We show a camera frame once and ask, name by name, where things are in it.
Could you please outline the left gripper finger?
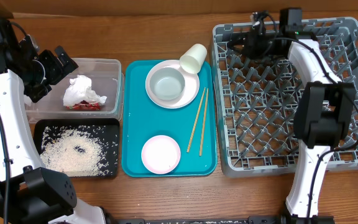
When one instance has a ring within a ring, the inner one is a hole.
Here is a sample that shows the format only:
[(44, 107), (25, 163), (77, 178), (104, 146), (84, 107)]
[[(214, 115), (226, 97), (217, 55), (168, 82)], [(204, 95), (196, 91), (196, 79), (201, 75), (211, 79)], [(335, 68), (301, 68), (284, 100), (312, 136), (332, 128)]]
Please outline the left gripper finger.
[(78, 68), (78, 64), (65, 52), (62, 46), (56, 47), (55, 53), (62, 65), (64, 76), (67, 76)]
[(49, 91), (52, 90), (52, 87), (48, 83), (41, 83), (41, 84), (32, 84), (31, 88), (31, 100), (34, 103), (37, 103), (40, 99), (46, 96)]

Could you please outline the white napkin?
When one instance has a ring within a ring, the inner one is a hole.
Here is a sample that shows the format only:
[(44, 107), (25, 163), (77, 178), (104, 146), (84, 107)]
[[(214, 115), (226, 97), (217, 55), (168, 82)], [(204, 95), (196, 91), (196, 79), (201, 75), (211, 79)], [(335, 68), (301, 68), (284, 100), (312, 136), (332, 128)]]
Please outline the white napkin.
[(70, 79), (70, 86), (63, 96), (64, 106), (74, 106), (85, 101), (90, 104), (105, 104), (107, 96), (99, 96), (92, 90), (92, 80), (85, 75)]

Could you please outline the red snack wrapper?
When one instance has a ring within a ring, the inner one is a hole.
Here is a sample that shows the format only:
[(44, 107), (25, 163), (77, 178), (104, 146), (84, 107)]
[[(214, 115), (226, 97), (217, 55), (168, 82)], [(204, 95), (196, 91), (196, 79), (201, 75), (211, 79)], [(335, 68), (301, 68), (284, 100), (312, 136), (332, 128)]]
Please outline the red snack wrapper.
[(78, 103), (73, 106), (67, 106), (70, 110), (100, 110), (101, 106), (98, 103)]

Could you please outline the white paper cup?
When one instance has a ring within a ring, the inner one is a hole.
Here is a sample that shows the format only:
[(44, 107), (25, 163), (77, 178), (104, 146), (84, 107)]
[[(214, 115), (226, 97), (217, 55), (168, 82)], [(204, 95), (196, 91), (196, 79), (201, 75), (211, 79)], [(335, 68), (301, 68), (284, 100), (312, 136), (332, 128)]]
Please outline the white paper cup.
[(197, 74), (200, 72), (206, 56), (206, 47), (202, 44), (195, 44), (180, 57), (179, 63), (184, 71)]

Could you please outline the pink bowl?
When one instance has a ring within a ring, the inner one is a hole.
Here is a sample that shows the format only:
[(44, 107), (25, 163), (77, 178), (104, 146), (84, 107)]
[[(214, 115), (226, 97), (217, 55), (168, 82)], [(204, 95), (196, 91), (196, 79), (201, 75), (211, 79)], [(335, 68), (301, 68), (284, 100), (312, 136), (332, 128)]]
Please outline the pink bowl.
[(141, 159), (145, 168), (151, 173), (162, 175), (173, 171), (181, 159), (181, 150), (173, 138), (157, 135), (142, 147)]

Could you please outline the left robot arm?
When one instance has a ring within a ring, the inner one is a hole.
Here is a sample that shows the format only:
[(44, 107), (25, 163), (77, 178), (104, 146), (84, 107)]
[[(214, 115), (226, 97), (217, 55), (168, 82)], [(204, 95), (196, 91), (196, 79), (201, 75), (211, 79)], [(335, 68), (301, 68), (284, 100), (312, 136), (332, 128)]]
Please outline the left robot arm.
[(40, 51), (17, 24), (0, 18), (0, 217), (5, 223), (114, 223), (76, 196), (70, 178), (46, 168), (35, 147), (24, 98), (38, 102), (77, 68), (62, 47)]

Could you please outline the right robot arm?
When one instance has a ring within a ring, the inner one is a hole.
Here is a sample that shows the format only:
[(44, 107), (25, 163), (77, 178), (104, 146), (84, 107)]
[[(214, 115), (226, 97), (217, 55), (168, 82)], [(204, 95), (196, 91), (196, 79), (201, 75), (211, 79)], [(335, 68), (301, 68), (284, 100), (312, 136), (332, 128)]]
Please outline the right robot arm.
[(348, 134), (352, 112), (358, 112), (356, 88), (331, 70), (315, 34), (304, 30), (300, 8), (282, 9), (272, 34), (264, 22), (270, 16), (267, 11), (253, 13), (251, 30), (233, 37), (227, 46), (253, 60), (285, 57), (298, 72), (304, 91), (293, 131), (300, 149), (282, 223), (333, 223), (332, 217), (318, 215), (318, 199), (330, 158), (347, 148), (339, 143)]

